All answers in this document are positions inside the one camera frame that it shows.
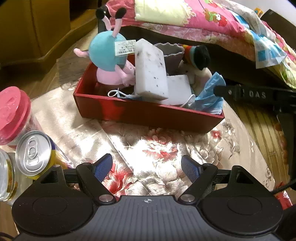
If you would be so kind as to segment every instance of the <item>cartoon print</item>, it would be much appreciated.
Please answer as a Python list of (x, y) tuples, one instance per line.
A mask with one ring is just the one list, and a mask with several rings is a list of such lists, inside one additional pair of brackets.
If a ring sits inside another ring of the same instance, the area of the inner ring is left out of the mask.
[(204, 2), (211, 5), (212, 7), (218, 7), (218, 5), (213, 0), (204, 0)]
[(204, 11), (205, 19), (209, 22), (214, 21), (215, 23), (218, 23), (218, 26), (225, 27), (227, 24), (227, 19), (221, 14), (218, 14), (216, 12), (210, 12), (207, 8), (205, 8)]
[(216, 3), (220, 8), (225, 9), (221, 4)]

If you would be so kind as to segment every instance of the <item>can lid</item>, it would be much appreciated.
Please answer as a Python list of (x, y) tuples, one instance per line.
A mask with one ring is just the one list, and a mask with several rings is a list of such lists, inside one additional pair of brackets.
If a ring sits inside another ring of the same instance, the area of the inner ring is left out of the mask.
[(18, 136), (30, 110), (30, 98), (18, 87), (11, 86), (0, 92), (0, 145), (6, 145)]
[(41, 131), (30, 131), (19, 141), (15, 151), (15, 161), (26, 176), (36, 176), (47, 166), (51, 156), (50, 139)]
[(12, 170), (9, 155), (0, 149), (0, 201), (5, 201), (10, 195), (10, 190), (12, 190), (14, 178), (14, 172)]

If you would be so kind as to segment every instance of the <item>white sponge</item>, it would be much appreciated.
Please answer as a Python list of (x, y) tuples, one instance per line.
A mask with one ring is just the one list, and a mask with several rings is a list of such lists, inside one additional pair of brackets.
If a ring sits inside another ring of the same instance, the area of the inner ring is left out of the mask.
[(145, 39), (135, 44), (135, 94), (165, 100), (169, 98), (163, 52)]
[(187, 75), (168, 76), (168, 92), (169, 98), (158, 101), (151, 98), (143, 98), (144, 101), (154, 102), (166, 105), (183, 105), (192, 95)]

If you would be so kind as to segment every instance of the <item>wooden cabinet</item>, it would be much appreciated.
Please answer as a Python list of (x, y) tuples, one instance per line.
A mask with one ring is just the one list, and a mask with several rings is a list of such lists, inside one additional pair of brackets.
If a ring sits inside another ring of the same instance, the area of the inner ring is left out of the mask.
[[(1, 66), (48, 71), (96, 26), (96, 6), (97, 0), (6, 0), (0, 6)], [(72, 19), (70, 9), (79, 9)]]

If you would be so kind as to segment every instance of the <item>plush antenna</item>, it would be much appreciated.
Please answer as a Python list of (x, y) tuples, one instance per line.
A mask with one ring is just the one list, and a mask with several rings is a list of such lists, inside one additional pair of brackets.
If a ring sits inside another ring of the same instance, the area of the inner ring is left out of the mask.
[(105, 26), (106, 26), (106, 29), (107, 29), (108, 31), (111, 30), (111, 23), (110, 23), (109, 19), (105, 16), (105, 13), (104, 13), (104, 10), (103, 10), (103, 9), (98, 8), (98, 9), (96, 10), (96, 17), (97, 17), (98, 19), (101, 19), (101, 20), (104, 22), (104, 24), (105, 24)]
[(115, 14), (115, 27), (112, 33), (112, 36), (115, 38), (117, 34), (119, 33), (121, 29), (121, 24), (122, 24), (122, 18), (126, 14), (126, 9), (124, 7), (121, 7), (120, 9), (117, 10)]

